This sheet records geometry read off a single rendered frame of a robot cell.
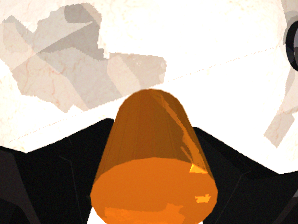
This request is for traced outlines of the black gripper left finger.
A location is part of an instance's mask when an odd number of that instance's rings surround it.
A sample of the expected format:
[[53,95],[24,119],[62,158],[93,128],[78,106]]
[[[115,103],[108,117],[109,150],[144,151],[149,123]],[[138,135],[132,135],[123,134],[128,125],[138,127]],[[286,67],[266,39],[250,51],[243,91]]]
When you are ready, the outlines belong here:
[[20,152],[0,145],[0,198],[20,206],[31,224],[88,224],[90,190],[113,119]]

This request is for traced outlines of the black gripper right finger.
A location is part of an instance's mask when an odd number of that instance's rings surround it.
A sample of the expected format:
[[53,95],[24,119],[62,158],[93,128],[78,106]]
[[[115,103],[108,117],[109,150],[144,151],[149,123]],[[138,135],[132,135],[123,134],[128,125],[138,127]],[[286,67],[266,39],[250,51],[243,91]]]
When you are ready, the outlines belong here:
[[193,128],[218,189],[216,205],[202,224],[281,224],[298,202],[298,171],[281,175]]

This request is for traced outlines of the orange knob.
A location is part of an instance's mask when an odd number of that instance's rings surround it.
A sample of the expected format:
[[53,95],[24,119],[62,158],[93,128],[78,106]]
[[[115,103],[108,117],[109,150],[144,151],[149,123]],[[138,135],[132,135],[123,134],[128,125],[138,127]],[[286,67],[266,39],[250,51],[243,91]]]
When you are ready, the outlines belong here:
[[105,224],[200,224],[217,202],[210,171],[177,97],[142,89],[118,108],[90,202]]

